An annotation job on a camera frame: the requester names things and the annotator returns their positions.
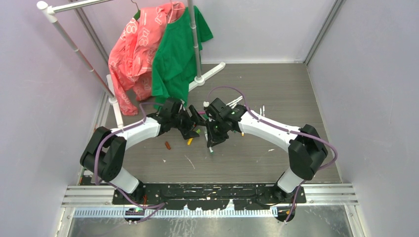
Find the small marker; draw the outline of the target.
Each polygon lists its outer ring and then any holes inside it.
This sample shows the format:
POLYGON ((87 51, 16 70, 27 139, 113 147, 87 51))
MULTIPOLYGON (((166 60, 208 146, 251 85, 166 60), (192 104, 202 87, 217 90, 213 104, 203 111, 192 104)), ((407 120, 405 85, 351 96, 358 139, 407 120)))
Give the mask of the small marker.
POLYGON ((232 100, 231 102, 227 103, 227 106, 233 107, 237 103, 239 103, 243 99, 243 96, 239 96, 238 98, 232 100))

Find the brown pen cap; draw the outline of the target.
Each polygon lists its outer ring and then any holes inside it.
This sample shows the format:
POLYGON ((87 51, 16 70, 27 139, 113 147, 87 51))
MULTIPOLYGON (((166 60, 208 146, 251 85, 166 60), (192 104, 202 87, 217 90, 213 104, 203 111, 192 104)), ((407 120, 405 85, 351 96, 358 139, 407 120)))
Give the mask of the brown pen cap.
POLYGON ((165 142, 165 146, 166 146, 166 148, 168 149, 168 150, 170 150, 171 149, 171 146, 170 146, 170 144, 169 144, 169 142, 165 142))

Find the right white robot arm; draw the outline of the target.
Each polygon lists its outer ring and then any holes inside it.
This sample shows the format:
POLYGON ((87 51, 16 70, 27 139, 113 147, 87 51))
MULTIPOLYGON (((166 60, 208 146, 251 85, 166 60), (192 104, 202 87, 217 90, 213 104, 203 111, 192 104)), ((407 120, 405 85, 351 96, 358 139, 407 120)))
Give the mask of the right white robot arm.
POLYGON ((298 185, 304 180, 312 180, 328 155, 317 130, 308 124, 303 128, 282 124, 245 105, 233 107, 219 98, 211 103, 204 102, 203 107, 208 116, 205 122, 207 147, 225 142, 229 131, 237 131, 266 140, 287 152, 290 166, 280 176, 274 190, 279 202, 288 202, 298 185))

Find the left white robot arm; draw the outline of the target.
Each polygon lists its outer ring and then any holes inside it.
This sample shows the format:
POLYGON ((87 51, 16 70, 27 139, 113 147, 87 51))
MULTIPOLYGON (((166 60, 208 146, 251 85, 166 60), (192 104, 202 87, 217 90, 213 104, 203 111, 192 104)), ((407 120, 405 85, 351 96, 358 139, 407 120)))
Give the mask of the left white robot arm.
POLYGON ((157 110, 144 116, 138 122, 122 128, 97 128, 89 140, 80 164, 94 174, 97 182, 110 183, 125 192, 125 198, 133 204, 140 203, 144 197, 143 183, 123 168, 127 149, 150 138, 155 138, 178 129, 182 138, 188 140, 198 137, 194 128, 205 121, 194 106, 186 109, 181 100, 168 98, 157 104, 157 110))

